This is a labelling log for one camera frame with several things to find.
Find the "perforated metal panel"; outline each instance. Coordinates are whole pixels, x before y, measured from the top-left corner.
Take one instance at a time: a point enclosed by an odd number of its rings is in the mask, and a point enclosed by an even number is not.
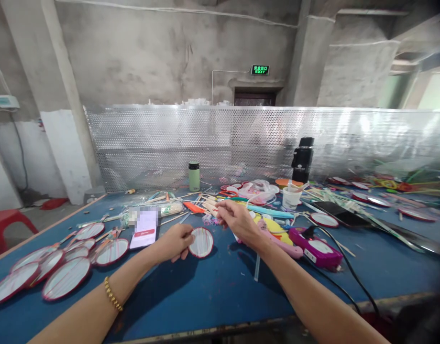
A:
[[[440,112],[326,107],[114,106],[85,109],[108,192],[290,177],[293,150],[315,138],[311,178],[347,176],[374,159],[440,159]]]

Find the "plastic cup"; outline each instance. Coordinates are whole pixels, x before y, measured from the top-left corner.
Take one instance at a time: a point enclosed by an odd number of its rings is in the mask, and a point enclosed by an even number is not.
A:
[[[287,191],[287,188],[285,187],[282,190],[282,193],[284,194],[282,199],[282,206],[286,209],[295,210],[297,208],[297,205],[300,201],[300,197],[302,192],[299,193],[291,193]]]

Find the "black cable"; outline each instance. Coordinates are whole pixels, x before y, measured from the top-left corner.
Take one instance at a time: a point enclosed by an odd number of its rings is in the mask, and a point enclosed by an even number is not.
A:
[[[352,304],[354,305],[355,310],[357,311],[357,313],[358,313],[359,315],[361,314],[361,312],[360,312],[360,308],[359,308],[359,306],[357,305],[357,303],[354,301],[354,299],[352,298],[352,296],[349,295],[349,293],[348,293],[348,292],[347,292],[347,291],[346,291],[341,285],[339,285],[337,282],[335,282],[335,281],[332,280],[330,277],[328,277],[326,274],[324,274],[322,271],[320,271],[320,269],[319,269],[318,267],[314,266],[311,262],[309,262],[309,265],[312,266],[312,267],[314,268],[314,270],[315,270],[318,274],[320,274],[320,275],[322,275],[323,277],[325,277],[326,279],[328,279],[330,282],[333,283],[333,285],[334,285],[335,287],[337,287],[339,290],[341,290],[341,292],[342,292],[344,295],[346,295],[346,297],[352,302]]]
[[[28,174],[27,174],[27,168],[25,167],[24,148],[22,147],[21,136],[19,135],[19,130],[18,130],[18,127],[16,126],[16,122],[14,121],[14,118],[13,118],[13,114],[12,114],[12,113],[10,113],[10,118],[11,118],[11,121],[13,122],[14,129],[16,130],[16,135],[18,136],[19,147],[21,148],[22,167],[24,168],[24,175],[25,175],[25,187],[24,187],[23,190],[21,191],[21,193],[23,193],[23,192],[26,192],[27,189],[29,188],[29,176],[28,176]]]
[[[338,242],[335,240],[335,238],[333,237],[332,234],[330,234],[330,232],[328,232],[327,230],[325,230],[325,233],[327,233],[327,235],[334,241],[334,243],[336,244],[336,246],[338,246],[338,250],[340,250],[341,254],[344,257],[344,260],[346,261],[346,264],[348,265],[349,270],[351,271],[351,274],[354,276],[355,280],[357,281],[357,283],[360,285],[360,287],[362,288],[362,290],[365,292],[365,294],[367,295],[368,299],[370,300],[370,302],[372,303],[374,312],[376,314],[376,317],[379,319],[380,315],[379,315],[379,309],[378,306],[376,305],[376,302],[374,301],[373,297],[370,295],[370,293],[368,292],[368,290],[365,288],[365,286],[362,284],[362,282],[360,282],[359,277],[357,276],[357,274],[355,273],[354,269],[352,268],[351,263],[349,262],[348,258],[346,257],[346,255],[344,254],[343,249],[340,247],[340,245],[338,244]]]

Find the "red plastic stool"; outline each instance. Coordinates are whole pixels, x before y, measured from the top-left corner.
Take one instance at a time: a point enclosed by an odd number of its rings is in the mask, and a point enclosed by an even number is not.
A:
[[[5,252],[8,247],[6,246],[5,238],[3,237],[3,232],[6,227],[11,225],[13,222],[22,222],[24,223],[32,233],[37,234],[38,231],[33,225],[33,223],[29,220],[29,218],[23,215],[17,209],[11,210],[3,210],[0,212],[0,254]]]

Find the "exit sign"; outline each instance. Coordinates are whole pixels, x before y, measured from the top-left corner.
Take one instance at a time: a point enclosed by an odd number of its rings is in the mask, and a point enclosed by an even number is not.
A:
[[[250,72],[251,75],[268,75],[269,66],[253,64]]]

